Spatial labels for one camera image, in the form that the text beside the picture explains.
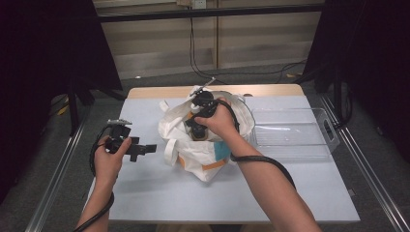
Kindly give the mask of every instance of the white plastic bag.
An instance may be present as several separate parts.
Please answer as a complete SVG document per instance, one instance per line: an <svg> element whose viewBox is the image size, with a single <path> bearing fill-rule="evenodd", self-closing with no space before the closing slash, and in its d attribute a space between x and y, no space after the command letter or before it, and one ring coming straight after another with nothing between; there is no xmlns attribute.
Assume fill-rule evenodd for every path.
<svg viewBox="0 0 410 232"><path fill-rule="evenodd" d="M199 86L194 86L191 92L198 88ZM239 122L240 135L249 140L254 119L243 100L227 92L204 90L210 91L215 99L225 97L231 102ZM190 112L192 98L188 97L184 103L173 108L169 108L166 101L160 103L164 116L159 122L159 133L167 143L164 151L165 162L174 165L176 160L179 160L186 171L193 173L201 181L208 182L227 163L230 150L222 139L210 130L206 141L192 140L183 122Z"/></svg>

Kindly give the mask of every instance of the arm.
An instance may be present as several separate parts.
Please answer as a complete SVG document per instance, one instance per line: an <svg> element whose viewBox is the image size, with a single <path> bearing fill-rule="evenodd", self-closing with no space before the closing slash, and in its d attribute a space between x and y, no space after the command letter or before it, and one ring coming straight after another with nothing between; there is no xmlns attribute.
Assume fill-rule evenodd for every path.
<svg viewBox="0 0 410 232"><path fill-rule="evenodd" d="M195 121L219 135L234 156L263 156L235 130L225 106L219 105L213 117L196 117ZM278 231L320 231L308 205L277 167L255 161L239 162L239 167L256 201Z"/></svg>
<svg viewBox="0 0 410 232"><path fill-rule="evenodd" d="M99 144L104 144L106 139L107 136L100 140ZM88 200L76 227L80 226L89 218L92 218L108 202L122 166L123 156L129 149L130 145L131 139L127 138L115 154L109 154L105 150L105 146L100 146L99 149L97 149L95 155L96 182L90 199ZM85 231L107 231L108 216L109 212L91 224Z"/></svg>

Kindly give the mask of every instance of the hand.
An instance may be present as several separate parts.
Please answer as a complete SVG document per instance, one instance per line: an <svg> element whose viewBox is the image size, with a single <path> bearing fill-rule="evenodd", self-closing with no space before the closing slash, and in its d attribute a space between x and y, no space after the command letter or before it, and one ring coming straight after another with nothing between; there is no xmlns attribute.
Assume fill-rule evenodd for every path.
<svg viewBox="0 0 410 232"><path fill-rule="evenodd" d="M219 100L231 104L226 98L219 98ZM232 115L226 106L219 104L217 111L211 118L195 117L195 122L207 127L213 133L224 139L227 135L237 133L235 130Z"/></svg>
<svg viewBox="0 0 410 232"><path fill-rule="evenodd" d="M99 141L99 144L105 144L108 136L105 136ZM105 145L100 146L94 157L96 165L96 186L112 188L117 179L123 164L123 156L131 146L131 139L126 138L121 144L121 147L115 154L109 154L105 150Z"/></svg>

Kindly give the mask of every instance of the transparent tray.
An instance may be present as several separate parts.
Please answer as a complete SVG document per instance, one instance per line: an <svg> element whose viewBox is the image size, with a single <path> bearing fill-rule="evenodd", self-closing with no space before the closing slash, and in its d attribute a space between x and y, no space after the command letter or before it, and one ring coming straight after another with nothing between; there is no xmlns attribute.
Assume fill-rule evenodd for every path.
<svg viewBox="0 0 410 232"><path fill-rule="evenodd" d="M255 127L250 142L265 156L276 159L324 159L340 143L322 108L252 111Z"/></svg>

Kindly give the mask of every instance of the plastic bin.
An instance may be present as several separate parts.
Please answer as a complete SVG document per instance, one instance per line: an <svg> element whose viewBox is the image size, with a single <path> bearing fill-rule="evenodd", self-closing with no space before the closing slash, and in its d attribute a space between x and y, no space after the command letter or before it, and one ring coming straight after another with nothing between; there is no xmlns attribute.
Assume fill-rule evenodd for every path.
<svg viewBox="0 0 410 232"><path fill-rule="evenodd" d="M339 144L322 108L259 109L252 111L255 127L250 142L275 159L325 159Z"/></svg>

